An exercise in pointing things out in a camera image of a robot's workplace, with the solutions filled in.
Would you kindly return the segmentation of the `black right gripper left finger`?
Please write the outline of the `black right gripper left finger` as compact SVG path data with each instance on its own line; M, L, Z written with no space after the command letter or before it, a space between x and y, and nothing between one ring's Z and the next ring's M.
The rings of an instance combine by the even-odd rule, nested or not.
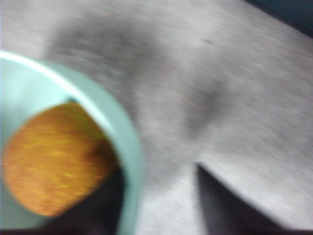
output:
M124 176L118 168L100 187L46 225L11 229L2 235L114 235L124 196Z

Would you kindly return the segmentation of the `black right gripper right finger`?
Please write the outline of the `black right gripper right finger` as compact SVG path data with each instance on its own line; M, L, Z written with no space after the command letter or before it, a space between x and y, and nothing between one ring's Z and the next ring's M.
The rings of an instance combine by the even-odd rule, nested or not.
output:
M200 207L209 235L311 235L312 230L287 229L228 189L197 164Z

